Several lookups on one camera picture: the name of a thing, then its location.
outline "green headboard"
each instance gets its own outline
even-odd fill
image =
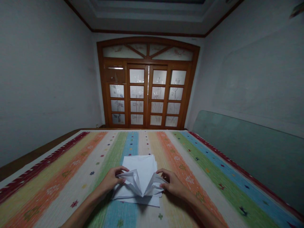
[[[201,110],[193,132],[304,214],[304,139]]]

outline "recessed ceiling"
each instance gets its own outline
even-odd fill
[[[93,31],[206,34],[240,0],[69,0]]]
[[[187,3],[187,4],[203,4],[205,0],[133,0],[134,2],[159,2],[159,3]]]

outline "yellow stripe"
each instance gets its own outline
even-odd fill
[[[15,194],[0,205],[0,227],[13,217],[22,207],[32,199],[47,182],[77,154],[98,132],[91,132],[61,157],[42,170],[36,177],[20,188]]]
[[[166,162],[167,158],[163,151],[162,144],[158,141],[156,132],[148,133],[151,150],[157,162],[157,168],[165,168],[171,171],[170,165]],[[169,221],[169,227],[197,227],[195,220],[185,213],[185,203],[176,197],[168,198],[165,194],[160,198],[164,206],[164,211]]]

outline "colorful striped blanket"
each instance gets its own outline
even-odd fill
[[[301,218],[198,135],[173,130],[80,131],[0,183],[0,227],[60,227],[124,156],[154,154],[226,227],[304,227]],[[111,200],[86,227],[200,227],[181,200],[160,208]]]

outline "stack of paper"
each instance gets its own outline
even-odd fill
[[[114,188],[112,199],[159,207],[159,197],[163,191],[159,185],[167,182],[155,173],[157,163],[154,155],[125,156],[123,166],[130,171],[117,175],[125,178],[126,182]]]

